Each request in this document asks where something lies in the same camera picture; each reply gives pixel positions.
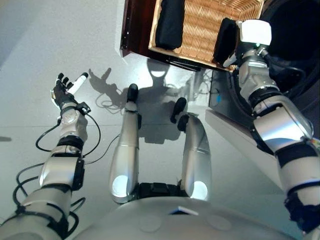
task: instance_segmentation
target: robot finger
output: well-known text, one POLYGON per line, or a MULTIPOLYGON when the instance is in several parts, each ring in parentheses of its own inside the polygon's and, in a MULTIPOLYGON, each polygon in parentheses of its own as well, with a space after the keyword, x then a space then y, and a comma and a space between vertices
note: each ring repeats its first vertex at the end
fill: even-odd
POLYGON ((70 88, 72 88, 74 86, 74 84, 72 82, 69 82, 68 85, 66 86, 66 88, 69 90, 70 88))
POLYGON ((62 81, 62 83, 64 84, 64 85, 67 85, 67 82, 69 81, 69 78, 68 77, 65 77, 64 79, 63 79, 63 81, 62 81))
POLYGON ((55 80, 55 84, 57 84, 58 81, 61 82, 62 78, 64 77, 64 74, 61 72, 59 73, 59 75, 56 77, 56 80, 55 80))

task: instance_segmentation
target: gray floor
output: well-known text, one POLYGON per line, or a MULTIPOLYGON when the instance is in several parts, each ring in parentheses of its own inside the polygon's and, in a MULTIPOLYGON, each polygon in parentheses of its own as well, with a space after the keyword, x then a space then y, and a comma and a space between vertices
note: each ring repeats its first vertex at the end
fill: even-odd
MULTIPOLYGON (((58 73, 75 79, 89 72, 75 97, 91 107, 102 142, 88 161, 99 157, 120 132, 126 88, 136 83, 143 117, 139 179, 175 184, 181 175, 185 136, 170 124, 169 114, 174 101, 185 96, 209 138, 211 201, 300 238, 295 224, 288 220, 281 190, 205 123, 211 73, 195 74, 136 54, 121 58, 123 7, 124 0, 0 0, 0 220, 15 209, 11 196, 16 173, 48 157, 35 148, 35 141, 59 115, 50 99, 58 73)), ((98 137, 91 121, 87 130, 84 152, 98 137)), ((53 131, 41 145, 52 148, 57 140, 58 131, 53 131)), ((74 200, 87 199, 77 212, 77 233, 117 207, 107 190, 114 146, 105 158, 86 167, 84 186, 73 194, 74 200)), ((25 177, 38 173, 39 169, 33 170, 25 177)), ((27 189, 37 185, 33 182, 27 189)))

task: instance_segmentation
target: wicker basket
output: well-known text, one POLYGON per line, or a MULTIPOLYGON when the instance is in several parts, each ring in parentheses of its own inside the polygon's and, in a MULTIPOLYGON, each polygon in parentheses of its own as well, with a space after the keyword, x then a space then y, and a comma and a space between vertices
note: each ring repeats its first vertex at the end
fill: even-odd
POLYGON ((161 2, 162 0, 156 0, 155 3, 148 48, 214 68, 220 68, 215 63, 213 55, 222 20, 257 19, 264 4, 264 0, 185 0, 182 45, 174 50, 165 50, 156 47, 161 2))

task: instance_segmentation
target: black pad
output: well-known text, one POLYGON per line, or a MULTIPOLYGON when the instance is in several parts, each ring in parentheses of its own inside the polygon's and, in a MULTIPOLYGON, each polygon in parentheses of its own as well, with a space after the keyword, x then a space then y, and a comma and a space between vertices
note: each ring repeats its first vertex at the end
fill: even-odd
POLYGON ((225 60, 234 52, 237 42, 236 21, 229 18, 222 20, 215 42, 213 59, 223 65, 225 60))
POLYGON ((182 44, 185 0, 162 0, 161 13, 155 32, 155 45, 173 50, 182 44))
POLYGON ((180 185, 165 184, 160 182, 140 183, 137 191, 138 199, 153 197, 188 197, 180 185))
POLYGON ((281 168, 296 159, 318 156, 314 146, 304 142, 282 148, 275 155, 281 168))

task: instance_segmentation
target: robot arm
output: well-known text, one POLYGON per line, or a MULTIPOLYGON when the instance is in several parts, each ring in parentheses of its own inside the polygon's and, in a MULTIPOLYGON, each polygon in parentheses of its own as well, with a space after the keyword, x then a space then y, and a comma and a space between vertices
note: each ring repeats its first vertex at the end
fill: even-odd
POLYGON ((256 117, 252 136, 258 148, 278 160, 278 172, 286 193, 284 204, 291 220, 297 222, 304 233, 319 234, 320 157, 310 143, 313 126, 269 77, 268 67, 274 64, 267 52, 271 42, 270 25, 260 20, 236 24, 237 46, 224 66, 236 59, 240 94, 256 117))
POLYGON ((59 142, 42 168, 41 188, 17 205, 14 214, 0 227, 0 239, 57 240, 69 236, 72 191, 79 190, 84 179, 82 149, 87 140, 84 115, 90 108, 84 102, 77 103, 69 92, 78 89, 88 74, 83 73, 74 85, 67 85, 69 79, 62 80, 63 76, 59 74, 51 91, 52 99, 60 109, 59 142))

